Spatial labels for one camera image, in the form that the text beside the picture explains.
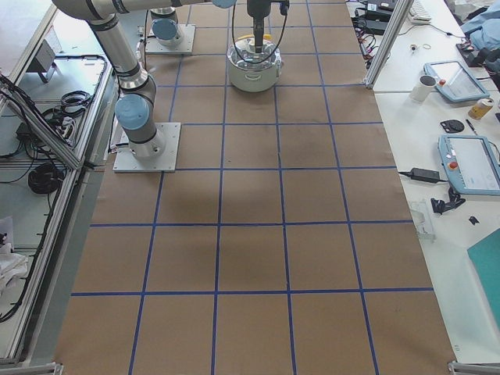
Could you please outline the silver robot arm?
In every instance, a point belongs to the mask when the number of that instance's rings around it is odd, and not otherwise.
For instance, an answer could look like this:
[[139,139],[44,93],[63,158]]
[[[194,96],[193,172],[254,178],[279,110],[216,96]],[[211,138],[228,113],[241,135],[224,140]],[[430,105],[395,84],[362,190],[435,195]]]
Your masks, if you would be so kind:
[[128,45],[118,19],[119,14],[137,10],[166,10],[174,13],[193,1],[54,1],[53,4],[77,20],[85,21],[94,33],[118,77],[124,96],[118,100],[115,115],[128,137],[131,153],[149,159],[165,150],[165,138],[152,118],[155,82]]
[[174,7],[150,9],[152,33],[161,45],[172,48],[180,44],[183,36],[178,26],[177,11]]

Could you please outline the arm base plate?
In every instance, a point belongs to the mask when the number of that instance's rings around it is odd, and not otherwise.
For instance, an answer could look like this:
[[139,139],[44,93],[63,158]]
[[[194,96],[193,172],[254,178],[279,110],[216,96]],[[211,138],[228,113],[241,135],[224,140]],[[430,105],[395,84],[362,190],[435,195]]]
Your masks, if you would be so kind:
[[173,173],[177,166],[181,123],[156,123],[155,137],[144,144],[130,143],[121,130],[116,139],[116,173]]
[[161,26],[155,23],[146,40],[146,54],[191,55],[196,27],[194,24],[170,24]]

